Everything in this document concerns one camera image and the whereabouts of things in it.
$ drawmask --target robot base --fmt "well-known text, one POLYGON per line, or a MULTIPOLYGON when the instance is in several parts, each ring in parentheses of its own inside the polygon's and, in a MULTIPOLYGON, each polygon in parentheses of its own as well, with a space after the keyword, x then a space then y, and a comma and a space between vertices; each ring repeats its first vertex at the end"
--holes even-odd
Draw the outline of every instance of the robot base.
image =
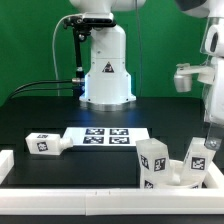
POLYGON ((92 110, 98 111, 118 111, 118 110, 125 110, 131 109, 135 107, 136 101, 129 101, 126 103, 121 104, 95 104, 90 102, 80 101, 80 106, 92 110))

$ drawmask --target warning label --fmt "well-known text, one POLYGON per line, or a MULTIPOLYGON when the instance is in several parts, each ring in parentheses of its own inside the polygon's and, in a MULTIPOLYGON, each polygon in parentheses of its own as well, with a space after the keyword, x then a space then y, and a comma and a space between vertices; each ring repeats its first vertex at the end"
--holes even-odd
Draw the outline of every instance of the warning label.
POLYGON ((107 63, 107 65, 105 66, 105 68, 103 69, 102 72, 105 72, 105 73, 114 73, 114 69, 111 65, 110 62, 107 63))

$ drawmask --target black table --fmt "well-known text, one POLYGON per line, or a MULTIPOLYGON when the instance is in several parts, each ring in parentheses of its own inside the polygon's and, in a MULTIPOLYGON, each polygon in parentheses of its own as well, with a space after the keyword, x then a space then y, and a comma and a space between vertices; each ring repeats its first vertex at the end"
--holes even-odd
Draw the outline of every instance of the black table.
MULTIPOLYGON (((192 137, 206 137, 204 106, 194 98, 139 98, 135 107, 101 112, 80 108, 72 97, 19 97, 0 108, 0 149, 13 148, 15 166, 1 188, 137 188, 135 147, 76 146, 61 156, 30 155, 31 132, 59 133, 66 127, 147 128, 167 144, 171 159, 183 160, 192 137)), ((223 152, 215 162, 224 167, 223 152)), ((224 216, 1 216, 3 223, 223 223, 224 216)))

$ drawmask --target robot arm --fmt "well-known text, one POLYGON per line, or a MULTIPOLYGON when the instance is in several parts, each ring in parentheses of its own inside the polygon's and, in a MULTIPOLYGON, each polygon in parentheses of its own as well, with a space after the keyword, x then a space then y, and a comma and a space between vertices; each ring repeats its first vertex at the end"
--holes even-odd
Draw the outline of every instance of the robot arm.
MULTIPOLYGON (((138 0, 137 6, 144 5, 146 0, 138 0)), ((130 11, 136 7, 135 0, 70 0, 80 12, 110 13, 111 11, 130 11)))
POLYGON ((141 7, 146 0, 70 0, 80 14, 66 22, 73 27, 76 48, 80 104, 94 110, 114 111, 131 106, 136 97, 131 93, 131 76, 125 68, 126 35, 116 25, 112 11, 141 7), (84 76, 80 42, 91 36, 91 68, 84 76))
POLYGON ((224 137, 224 1, 175 0, 184 13, 194 17, 208 17, 201 52, 212 56, 204 66, 178 65, 174 76, 178 92, 191 90, 191 75, 199 73, 198 81, 207 84, 203 98, 205 121, 210 129, 205 142, 209 149, 218 150, 224 137))

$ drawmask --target green wall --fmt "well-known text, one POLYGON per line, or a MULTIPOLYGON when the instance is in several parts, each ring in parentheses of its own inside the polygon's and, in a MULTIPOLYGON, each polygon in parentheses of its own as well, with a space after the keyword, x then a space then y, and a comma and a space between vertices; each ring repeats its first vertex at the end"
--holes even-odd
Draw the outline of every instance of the green wall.
MULTIPOLYGON (((0 104, 22 84, 55 79, 51 49, 53 31, 63 16, 76 12, 69 0, 0 1, 0 104)), ((172 0, 147 0, 139 14, 143 45, 142 96, 200 97, 202 85, 196 81, 191 93, 177 94, 173 75, 177 63, 199 64, 205 59, 199 53, 205 20, 182 14, 172 0)), ((135 12, 119 12, 115 16, 127 34, 127 70, 133 76, 133 91, 138 95, 140 63, 135 12)), ((89 41, 82 46, 86 72, 90 62, 89 47, 89 41)), ((70 29, 59 29, 56 55, 60 78, 74 77, 70 29)))

